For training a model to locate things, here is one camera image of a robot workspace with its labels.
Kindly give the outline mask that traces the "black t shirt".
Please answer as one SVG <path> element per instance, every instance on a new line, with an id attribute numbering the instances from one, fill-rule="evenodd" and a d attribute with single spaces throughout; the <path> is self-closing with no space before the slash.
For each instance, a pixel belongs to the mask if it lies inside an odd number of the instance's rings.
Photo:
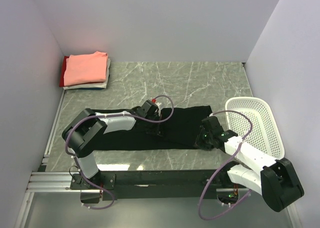
<path id="1" fill-rule="evenodd" d="M 98 151 L 194 150 L 202 120 L 212 113 L 209 105 L 176 107 L 165 122 L 137 120 L 131 130 L 103 134 L 94 147 Z"/>

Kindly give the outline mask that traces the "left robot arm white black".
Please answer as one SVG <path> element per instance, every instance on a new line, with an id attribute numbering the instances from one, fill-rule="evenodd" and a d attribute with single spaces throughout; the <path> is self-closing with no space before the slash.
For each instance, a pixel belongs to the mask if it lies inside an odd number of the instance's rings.
<path id="1" fill-rule="evenodd" d="M 94 151 L 137 151 L 159 133 L 161 108 L 155 99 L 131 109 L 84 109 L 62 132 L 70 155 L 88 189 L 102 186 Z"/>

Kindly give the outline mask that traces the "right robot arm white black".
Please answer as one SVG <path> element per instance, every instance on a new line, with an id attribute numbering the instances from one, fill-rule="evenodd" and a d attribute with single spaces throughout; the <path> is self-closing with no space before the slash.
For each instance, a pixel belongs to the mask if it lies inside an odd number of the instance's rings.
<path id="1" fill-rule="evenodd" d="M 282 211 L 305 194 L 295 168 L 288 159 L 270 156 L 247 143 L 234 131 L 225 131 L 216 116 L 201 121 L 196 144 L 221 149 L 241 162 L 231 164 L 229 160 L 226 161 L 208 179 L 206 187 L 221 170 L 225 170 L 219 175 L 222 186 L 245 186 L 260 194 L 275 212 Z"/>

